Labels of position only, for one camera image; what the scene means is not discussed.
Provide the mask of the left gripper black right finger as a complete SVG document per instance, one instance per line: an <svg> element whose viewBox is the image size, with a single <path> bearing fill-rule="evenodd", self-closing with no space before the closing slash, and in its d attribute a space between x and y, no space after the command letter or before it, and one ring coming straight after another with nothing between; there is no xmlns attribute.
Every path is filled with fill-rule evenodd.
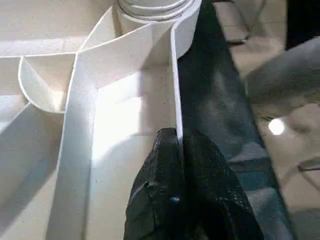
<svg viewBox="0 0 320 240"><path fill-rule="evenodd" d="M209 240L264 239L239 179L219 148L200 131L183 137L187 198Z"/></svg>

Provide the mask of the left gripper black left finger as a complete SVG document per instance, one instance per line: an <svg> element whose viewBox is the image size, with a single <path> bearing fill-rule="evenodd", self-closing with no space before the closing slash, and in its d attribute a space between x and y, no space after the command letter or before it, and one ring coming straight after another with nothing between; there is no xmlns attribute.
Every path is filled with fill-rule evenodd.
<svg viewBox="0 0 320 240"><path fill-rule="evenodd" d="M176 129L162 128L133 182L125 240L187 238L185 178Z"/></svg>

